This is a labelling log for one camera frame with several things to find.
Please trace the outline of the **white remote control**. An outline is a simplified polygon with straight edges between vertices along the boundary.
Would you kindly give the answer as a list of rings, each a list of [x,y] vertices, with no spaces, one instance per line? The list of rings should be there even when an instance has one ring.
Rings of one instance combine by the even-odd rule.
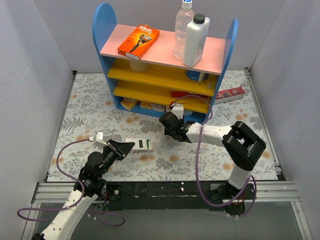
[[[128,142],[134,142],[135,143],[135,146],[133,147],[132,151],[151,151],[153,149],[153,146],[152,146],[152,141],[151,141],[151,146],[152,146],[152,149],[147,149],[147,143],[146,141],[147,140],[150,140],[150,139],[146,139],[146,138],[126,138],[125,139],[125,142],[128,143]]]

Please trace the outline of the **white remote battery cover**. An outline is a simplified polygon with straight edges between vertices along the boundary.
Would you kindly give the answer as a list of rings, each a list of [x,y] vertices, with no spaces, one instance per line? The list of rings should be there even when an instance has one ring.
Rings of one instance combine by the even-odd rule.
[[[177,156],[179,160],[185,160],[186,159],[186,154],[184,150],[178,150],[177,151]]]

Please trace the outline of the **green battery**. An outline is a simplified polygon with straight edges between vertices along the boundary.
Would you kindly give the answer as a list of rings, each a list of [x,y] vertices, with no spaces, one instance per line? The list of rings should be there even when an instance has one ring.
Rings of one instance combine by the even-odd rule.
[[[151,140],[150,140],[150,139],[147,139],[147,140],[146,140],[146,146],[147,146],[147,149],[148,149],[148,150],[151,150],[151,149],[152,149],[152,144],[151,144]]]

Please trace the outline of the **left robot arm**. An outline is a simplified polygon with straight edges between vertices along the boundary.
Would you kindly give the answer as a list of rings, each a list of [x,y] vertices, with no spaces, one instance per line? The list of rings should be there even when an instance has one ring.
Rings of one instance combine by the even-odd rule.
[[[33,240],[69,240],[78,223],[95,200],[103,199],[107,191],[104,174],[115,161],[123,160],[135,146],[134,142],[108,140],[103,151],[94,151],[87,157],[81,168],[76,183],[65,204],[58,210],[51,223],[40,233],[35,233]]]

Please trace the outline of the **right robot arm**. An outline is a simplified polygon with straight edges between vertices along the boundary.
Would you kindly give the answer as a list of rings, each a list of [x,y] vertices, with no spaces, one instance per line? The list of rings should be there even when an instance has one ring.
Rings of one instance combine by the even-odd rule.
[[[164,126],[164,134],[176,141],[224,147],[234,162],[225,190],[232,199],[243,195],[244,185],[267,147],[249,126],[242,121],[236,121],[231,126],[200,124],[179,119],[172,112],[166,112],[159,122]]]

